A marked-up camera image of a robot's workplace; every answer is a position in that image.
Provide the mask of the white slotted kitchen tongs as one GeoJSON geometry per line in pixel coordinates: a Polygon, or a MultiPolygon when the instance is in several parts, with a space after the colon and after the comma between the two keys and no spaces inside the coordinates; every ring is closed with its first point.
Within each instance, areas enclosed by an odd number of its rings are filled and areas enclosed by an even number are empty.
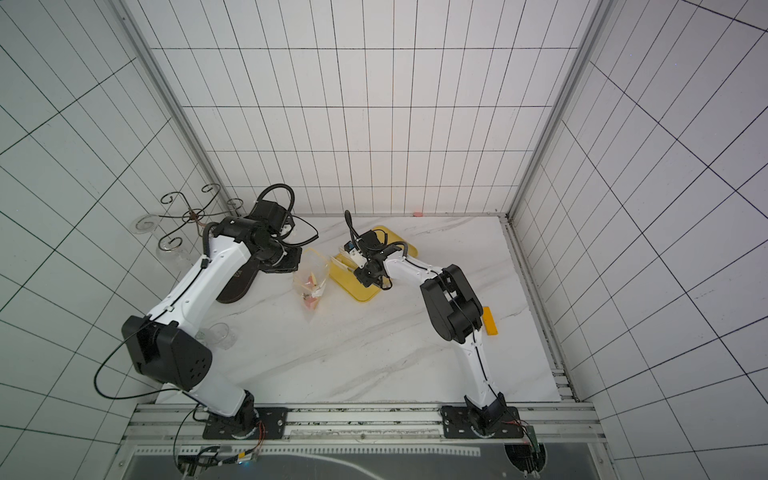
{"type": "Polygon", "coordinates": [[[345,251],[337,253],[333,258],[333,263],[340,269],[345,269],[350,272],[354,272],[358,265],[345,251]]]}

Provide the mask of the clear resealable zip bag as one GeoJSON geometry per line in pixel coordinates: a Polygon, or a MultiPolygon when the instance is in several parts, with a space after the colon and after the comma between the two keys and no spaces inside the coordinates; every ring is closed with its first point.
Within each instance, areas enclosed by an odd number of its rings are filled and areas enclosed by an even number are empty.
{"type": "Polygon", "coordinates": [[[307,321],[318,310],[329,276],[330,259],[313,248],[304,248],[298,269],[292,274],[292,284],[307,321]]]}

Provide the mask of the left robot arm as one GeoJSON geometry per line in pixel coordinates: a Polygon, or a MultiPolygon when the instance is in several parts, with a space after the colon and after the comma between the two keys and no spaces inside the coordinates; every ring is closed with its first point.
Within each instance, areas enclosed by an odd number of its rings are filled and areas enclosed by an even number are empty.
{"type": "Polygon", "coordinates": [[[207,408],[232,437],[257,430],[253,395],[213,367],[213,352],[196,338],[204,316],[234,274],[249,262],[269,272],[298,269],[302,248],[262,220],[227,217],[208,224],[203,254],[180,283],[145,316],[129,317],[121,332],[134,369],[170,384],[207,408]]]}

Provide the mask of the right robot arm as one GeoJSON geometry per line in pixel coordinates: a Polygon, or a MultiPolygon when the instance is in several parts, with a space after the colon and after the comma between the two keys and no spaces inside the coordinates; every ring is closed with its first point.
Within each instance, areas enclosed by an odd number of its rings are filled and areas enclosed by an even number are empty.
{"type": "Polygon", "coordinates": [[[475,384],[464,397],[471,431],[491,438],[508,413],[504,394],[495,386],[483,346],[483,306],[463,271],[456,265],[439,268],[396,252],[387,258],[368,259],[354,270],[365,287],[384,289],[392,282],[408,282],[419,288],[436,333],[455,343],[475,384]]]}

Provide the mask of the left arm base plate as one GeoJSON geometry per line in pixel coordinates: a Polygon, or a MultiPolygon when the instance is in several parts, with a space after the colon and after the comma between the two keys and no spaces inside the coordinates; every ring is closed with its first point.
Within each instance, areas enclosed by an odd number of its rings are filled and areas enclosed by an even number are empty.
{"type": "Polygon", "coordinates": [[[288,408],[247,407],[245,414],[223,417],[211,414],[202,437],[205,440],[278,440],[283,437],[288,408]]]}

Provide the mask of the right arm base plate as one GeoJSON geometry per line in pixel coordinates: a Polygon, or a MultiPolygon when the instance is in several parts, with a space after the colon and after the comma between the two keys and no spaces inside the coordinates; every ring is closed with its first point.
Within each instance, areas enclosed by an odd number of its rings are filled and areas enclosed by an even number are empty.
{"type": "Polygon", "coordinates": [[[438,409],[443,436],[454,440],[522,439],[518,410],[506,405],[479,409],[444,405],[438,409]]]}

